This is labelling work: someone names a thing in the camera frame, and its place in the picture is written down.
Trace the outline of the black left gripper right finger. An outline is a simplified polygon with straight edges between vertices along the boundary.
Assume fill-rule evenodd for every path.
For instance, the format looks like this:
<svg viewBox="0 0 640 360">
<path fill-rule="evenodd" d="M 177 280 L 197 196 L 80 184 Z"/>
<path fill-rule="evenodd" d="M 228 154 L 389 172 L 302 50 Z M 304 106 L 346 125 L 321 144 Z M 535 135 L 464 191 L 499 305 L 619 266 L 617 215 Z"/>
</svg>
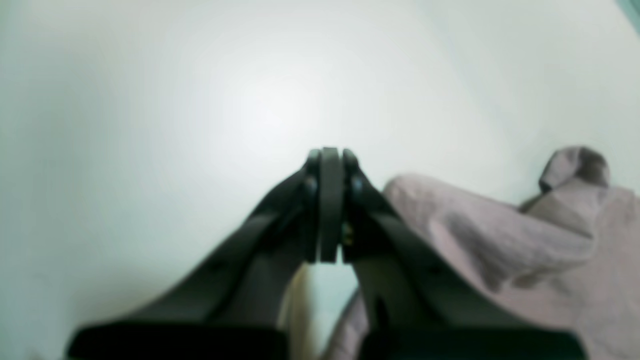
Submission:
<svg viewBox="0 0 640 360">
<path fill-rule="evenodd" d="M 353 151 L 342 164 L 343 259 L 369 325 L 358 360 L 585 359 L 571 333 L 528 325 L 473 289 L 400 218 Z"/>
</svg>

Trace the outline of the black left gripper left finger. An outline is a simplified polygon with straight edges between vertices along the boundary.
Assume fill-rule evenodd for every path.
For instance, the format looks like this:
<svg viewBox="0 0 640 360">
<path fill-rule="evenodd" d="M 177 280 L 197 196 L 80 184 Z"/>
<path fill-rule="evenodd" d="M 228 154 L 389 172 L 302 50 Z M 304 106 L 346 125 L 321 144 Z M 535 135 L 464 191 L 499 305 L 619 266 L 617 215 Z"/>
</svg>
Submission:
<svg viewBox="0 0 640 360">
<path fill-rule="evenodd" d="M 177 285 L 112 322 L 71 338 L 69 360 L 286 360 L 279 324 L 293 276 L 317 248 L 323 153 L 258 203 Z"/>
</svg>

